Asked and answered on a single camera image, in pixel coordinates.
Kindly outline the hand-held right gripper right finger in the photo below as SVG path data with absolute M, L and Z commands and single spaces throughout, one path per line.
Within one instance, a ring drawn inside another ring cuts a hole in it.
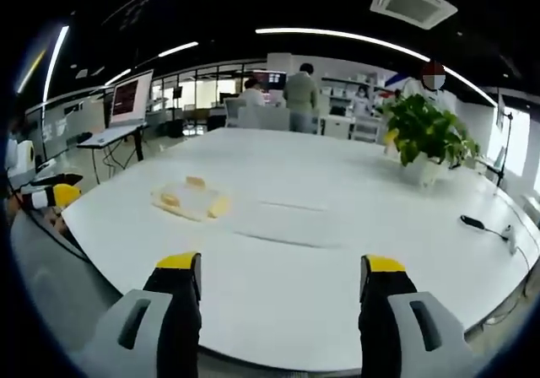
M 358 319 L 363 377 L 474 377 L 478 361 L 452 312 L 417 291 L 405 267 L 364 255 Z

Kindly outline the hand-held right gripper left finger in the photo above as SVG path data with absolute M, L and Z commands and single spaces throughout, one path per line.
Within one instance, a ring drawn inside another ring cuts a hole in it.
M 88 377 L 197 377 L 202 256 L 160 260 L 142 289 L 124 294 L 86 345 Z

